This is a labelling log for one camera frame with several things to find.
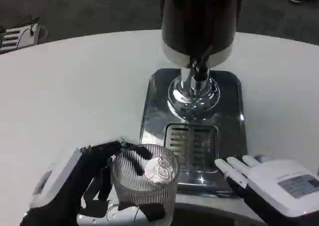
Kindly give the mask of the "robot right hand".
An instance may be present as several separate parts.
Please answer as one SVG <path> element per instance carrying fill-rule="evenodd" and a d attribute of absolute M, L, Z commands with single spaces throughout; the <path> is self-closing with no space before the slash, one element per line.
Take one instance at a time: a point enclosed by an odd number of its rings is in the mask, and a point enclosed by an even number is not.
<path fill-rule="evenodd" d="M 319 178 L 293 160 L 215 159 L 230 188 L 269 226 L 317 226 Z"/>

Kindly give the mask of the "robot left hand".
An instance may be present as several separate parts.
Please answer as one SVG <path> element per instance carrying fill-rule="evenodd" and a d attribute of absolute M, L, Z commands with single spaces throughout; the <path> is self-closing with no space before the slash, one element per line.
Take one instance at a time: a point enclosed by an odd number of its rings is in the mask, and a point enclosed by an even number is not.
<path fill-rule="evenodd" d="M 162 219 L 159 203 L 120 203 L 112 218 L 112 157 L 121 153 L 137 175 L 144 174 L 144 161 L 153 158 L 149 146 L 124 140 L 72 149 L 41 177 L 20 225 L 144 226 Z"/>

